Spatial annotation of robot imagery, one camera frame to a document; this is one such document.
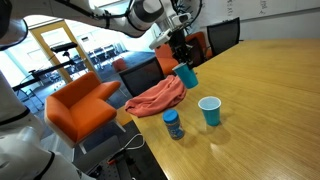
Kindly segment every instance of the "orange armchair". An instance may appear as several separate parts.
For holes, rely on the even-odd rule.
[[[174,74],[172,69],[179,63],[172,57],[170,46],[168,44],[162,44],[159,48],[156,48],[154,52],[159,61],[163,74],[165,76]]]
[[[45,122],[71,148],[79,145],[86,153],[85,138],[116,117],[116,109],[106,100],[119,87],[118,81],[101,83],[88,72],[47,97]]]

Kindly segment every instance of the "blue bottle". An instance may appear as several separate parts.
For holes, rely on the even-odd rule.
[[[168,132],[172,139],[177,140],[184,136],[184,131],[180,124],[179,114],[176,110],[166,110],[162,115],[162,119],[166,123]]]

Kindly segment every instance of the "pink towel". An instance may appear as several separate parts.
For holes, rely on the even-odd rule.
[[[137,117],[154,115],[177,105],[186,93],[187,89],[180,78],[169,75],[156,86],[128,100],[125,110]]]

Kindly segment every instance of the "plastic cup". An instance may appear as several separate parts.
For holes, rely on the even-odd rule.
[[[172,69],[181,79],[187,89],[191,89],[198,85],[198,79],[193,69],[189,69],[186,63],[180,63]]]
[[[208,125],[217,126],[220,123],[221,101],[219,98],[213,96],[204,97],[200,99],[198,105]]]

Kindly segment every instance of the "bottle cap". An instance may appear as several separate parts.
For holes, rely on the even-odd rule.
[[[175,122],[177,119],[179,118],[178,116],[178,112],[174,109],[168,109],[166,110],[163,115],[162,115],[162,119],[166,122],[166,123],[173,123]]]

